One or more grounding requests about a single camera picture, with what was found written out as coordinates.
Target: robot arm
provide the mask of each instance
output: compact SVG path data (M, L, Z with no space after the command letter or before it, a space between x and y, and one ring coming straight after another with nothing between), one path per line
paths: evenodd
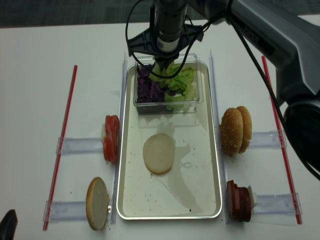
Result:
M320 28L264 0L187 0L208 20L220 12L276 68L276 97L287 102L284 114L290 141L305 161L320 146Z
M278 104L288 103L288 138L301 161L320 171L314 157L320 147L320 28L264 0L154 0L150 27L127 41L129 55L153 55L166 68L193 40L201 41L203 28L185 24L184 1L208 21L218 19L214 24L231 22L275 65Z

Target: red straw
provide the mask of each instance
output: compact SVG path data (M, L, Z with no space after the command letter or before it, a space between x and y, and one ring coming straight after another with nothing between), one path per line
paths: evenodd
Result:
M65 113L64 113L64 120L63 120L63 125L62 125L62 131L61 131L61 135L60 135L60 140L61 141L63 141L63 139L65 137L65 133L66 133L69 110L70 110L70 105L71 105L71 99L72 99L72 94L74 92L74 87L75 87L75 82L76 82L77 69L78 69L78 66L74 65L73 74L72 74L72 80L71 80L71 85L70 85L70 90L69 90L69 96L68 96L68 101L66 103L66 108L65 108ZM54 192L55 192L56 180L57 180L57 175L58 175L60 157L61 157L61 153L58 153L56 155L56 159L55 159L55 165L54 165L54 170L53 170L53 176L52 176L49 200L48 200L48 204L45 206L46 209L44 210L45 213L46 213L46 216L44 218L45 221L44 221L44 224L43 224L43 229L42 229L43 231L46 231L48 229L49 216L50 216L50 210L51 210L50 208L51 208L52 200L54 198Z
M265 74L266 79L268 80L268 82L270 84L270 87L272 88L266 57L262 56L261 58L262 58L262 62L263 62L264 74ZM276 128L277 128L277 130L279 132L279 141L280 141L280 143L282 143L285 138L283 136L283 132L282 132L282 128L281 128L281 122L280 122L280 119L279 119L279 116L278 116L278 113L277 113L277 110L276 110L276 107L275 107L275 103L274 103L274 101L272 99L271 99L271 103L272 103L272 108L273 108L273 114L274 114L274 120L275 120ZM297 224L302 224L301 215L300 215L300 213L298 211L299 208L298 208L297 199L296 199L296 191L295 191L295 186L294 186L294 180L292 178L291 171L290 171L290 166L289 166L286 147L282 146L281 150L282 150L282 156L283 156L283 160L284 160L286 175L287 175L288 182L289 182L290 192L292 194L292 201L293 201L294 209L295 209L295 212L297 213L295 215L296 223Z

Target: bread slice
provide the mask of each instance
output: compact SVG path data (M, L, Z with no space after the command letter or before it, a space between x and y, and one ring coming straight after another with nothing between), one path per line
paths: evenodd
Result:
M108 193L105 182L100 177L95 177L86 193L86 217L90 227L95 231L101 231L107 222Z
M243 122L243 138L239 153L244 153L252 138L252 120L251 115L246 107L238 106L236 109L240 111Z
M175 158L175 141L165 133L152 135L143 145L145 166L154 174L168 172Z
M223 151L230 155L237 154L244 135L243 118L238 109L231 107L225 111L221 120L220 133Z

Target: purple cabbage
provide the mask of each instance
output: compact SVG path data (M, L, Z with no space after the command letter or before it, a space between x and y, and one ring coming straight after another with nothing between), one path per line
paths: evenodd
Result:
M147 67L153 69L154 64L150 64ZM136 66L138 72L137 78L137 103L157 103L165 101L165 93L170 96L176 94L175 91L171 91L169 88L161 88L158 82L155 82L149 78L150 73L144 67L139 68Z

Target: red tomato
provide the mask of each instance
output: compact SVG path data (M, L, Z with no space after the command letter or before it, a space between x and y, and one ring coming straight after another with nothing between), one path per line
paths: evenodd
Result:
M106 161L113 162L117 160L117 155L114 150L113 138L111 135L107 135L103 141L103 156Z
M107 132L107 120L108 118L110 118L110 115L105 116L105 121L104 121L104 129L105 129L105 133L108 134Z
M119 118L116 115L105 117L105 132L106 137L103 141L103 155L106 161L117 160Z

